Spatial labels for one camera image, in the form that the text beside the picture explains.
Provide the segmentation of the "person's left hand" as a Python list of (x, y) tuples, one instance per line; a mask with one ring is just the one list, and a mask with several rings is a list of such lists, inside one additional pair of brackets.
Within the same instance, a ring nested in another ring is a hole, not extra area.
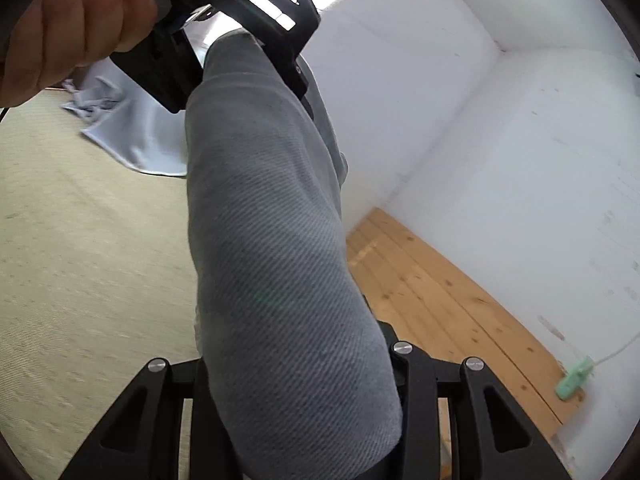
[(76, 68), (131, 50), (156, 18), (155, 0), (34, 0), (1, 62), (1, 106), (20, 106)]

